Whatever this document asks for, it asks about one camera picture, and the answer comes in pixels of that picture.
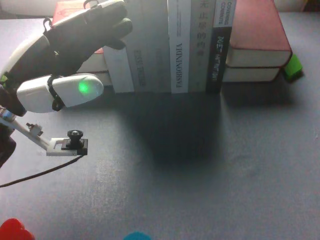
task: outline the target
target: black knob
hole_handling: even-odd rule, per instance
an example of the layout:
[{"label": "black knob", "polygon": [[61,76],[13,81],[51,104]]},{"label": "black knob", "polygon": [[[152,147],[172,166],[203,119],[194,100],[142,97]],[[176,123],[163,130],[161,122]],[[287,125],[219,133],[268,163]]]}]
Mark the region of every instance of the black knob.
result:
[{"label": "black knob", "polygon": [[81,138],[84,135],[83,131],[80,130],[70,130],[67,133],[68,137],[70,138],[70,144],[69,147],[71,149],[78,149],[78,148],[82,148],[82,143],[81,143]]}]

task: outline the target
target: white wall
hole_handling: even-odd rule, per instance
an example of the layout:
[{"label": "white wall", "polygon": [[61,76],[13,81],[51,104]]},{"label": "white wall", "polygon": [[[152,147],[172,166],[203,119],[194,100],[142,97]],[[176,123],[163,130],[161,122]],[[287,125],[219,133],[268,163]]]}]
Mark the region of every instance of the white wall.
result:
[{"label": "white wall", "polygon": [[[52,16],[58,1],[61,0],[0,0],[0,4],[4,11],[12,14]],[[274,2],[279,12],[297,12],[302,9],[306,0],[274,0]]]}]

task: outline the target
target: row of books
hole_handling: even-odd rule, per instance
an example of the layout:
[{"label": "row of books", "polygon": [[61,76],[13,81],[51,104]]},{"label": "row of books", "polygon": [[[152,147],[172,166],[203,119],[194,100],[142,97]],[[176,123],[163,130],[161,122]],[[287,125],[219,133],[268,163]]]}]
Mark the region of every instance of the row of books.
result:
[{"label": "row of books", "polygon": [[[106,66],[96,64],[99,50],[79,72],[108,71],[116,93],[219,92],[236,0],[124,1],[133,25],[126,48],[103,47]],[[58,2],[53,23],[83,2]]]}]

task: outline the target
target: robotic hand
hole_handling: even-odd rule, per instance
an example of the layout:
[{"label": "robotic hand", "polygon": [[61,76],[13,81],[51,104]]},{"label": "robotic hand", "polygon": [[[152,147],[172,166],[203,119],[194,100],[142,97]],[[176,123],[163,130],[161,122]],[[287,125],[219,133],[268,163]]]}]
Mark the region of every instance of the robotic hand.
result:
[{"label": "robotic hand", "polygon": [[109,0],[53,24],[50,29],[23,42],[0,72],[0,168],[14,152],[10,137],[14,129],[46,150],[47,156],[77,156],[88,153],[83,132],[71,130],[69,138],[41,137],[37,124],[22,126],[16,117],[27,111],[48,113],[91,101],[104,86],[92,74],[76,74],[96,50],[103,46],[123,49],[120,40],[132,31],[123,0]]}]

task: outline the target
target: gray table surface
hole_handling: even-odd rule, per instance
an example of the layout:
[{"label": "gray table surface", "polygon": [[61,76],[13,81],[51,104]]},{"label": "gray table surface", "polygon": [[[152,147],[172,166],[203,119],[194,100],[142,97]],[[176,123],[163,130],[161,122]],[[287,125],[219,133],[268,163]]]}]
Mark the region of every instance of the gray table surface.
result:
[{"label": "gray table surface", "polygon": [[[320,14],[280,17],[304,66],[294,84],[228,84],[220,96],[106,89],[82,106],[27,113],[21,122],[41,123],[47,138],[83,130],[89,154],[0,189],[0,222],[19,218],[40,240],[320,239]],[[12,137],[1,183],[70,159]]]}]

